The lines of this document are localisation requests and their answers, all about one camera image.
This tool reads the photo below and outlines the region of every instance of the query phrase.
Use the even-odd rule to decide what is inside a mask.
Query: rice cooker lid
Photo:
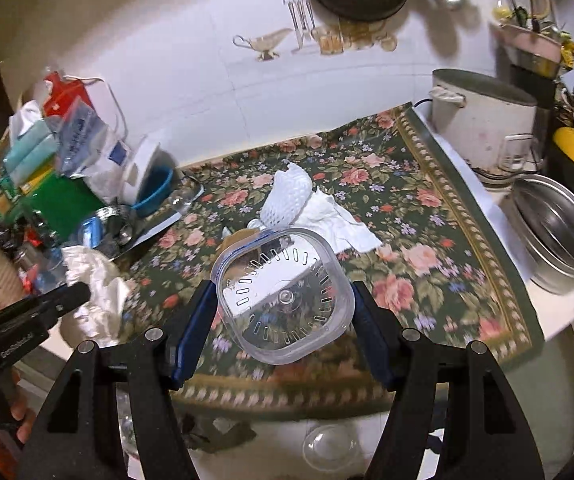
[[[506,103],[535,107],[537,101],[524,90],[507,84],[499,79],[478,72],[441,68],[433,71],[436,82],[443,81],[463,90],[484,95]]]

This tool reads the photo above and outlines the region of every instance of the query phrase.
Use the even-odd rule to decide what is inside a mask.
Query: green floral fabric
[[[127,339],[183,308],[209,277],[224,226],[258,216],[273,174],[295,162],[315,186],[382,240],[346,250],[347,277],[362,280],[378,305],[435,342],[484,340],[500,362],[542,344],[524,284],[442,150],[413,110],[399,107],[331,132],[286,140],[194,171],[206,187],[189,214],[131,267],[122,336]],[[272,366],[241,350],[216,316],[196,375],[176,394],[194,410],[229,416],[350,416],[384,409],[349,332],[290,365]]]

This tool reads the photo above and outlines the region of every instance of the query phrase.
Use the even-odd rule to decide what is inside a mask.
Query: human hand
[[[20,377],[13,371],[14,383],[20,380]],[[15,420],[24,420],[22,426],[18,428],[16,437],[23,444],[29,439],[29,435],[32,432],[33,423],[36,420],[36,414],[33,410],[27,407],[27,398],[20,392],[18,388],[18,396],[16,402],[10,407],[11,414]]]

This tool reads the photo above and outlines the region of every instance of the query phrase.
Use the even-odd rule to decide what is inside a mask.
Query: metal screw
[[[81,354],[88,354],[91,350],[94,349],[94,342],[93,341],[89,341],[89,339],[87,341],[83,341],[78,345],[78,351]]]
[[[145,332],[145,339],[148,341],[157,341],[163,336],[163,331],[159,328],[150,328]]]
[[[403,337],[407,339],[407,341],[418,341],[420,339],[420,332],[415,328],[405,328],[403,330]]]
[[[487,351],[486,344],[484,344],[482,341],[472,341],[471,349],[480,355],[484,354]]]

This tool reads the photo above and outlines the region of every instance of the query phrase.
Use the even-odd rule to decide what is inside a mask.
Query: rice cooker handle
[[[447,90],[442,86],[435,86],[429,90],[429,95],[438,101],[458,105],[460,108],[467,106],[467,99],[462,94],[457,94],[451,90]]]

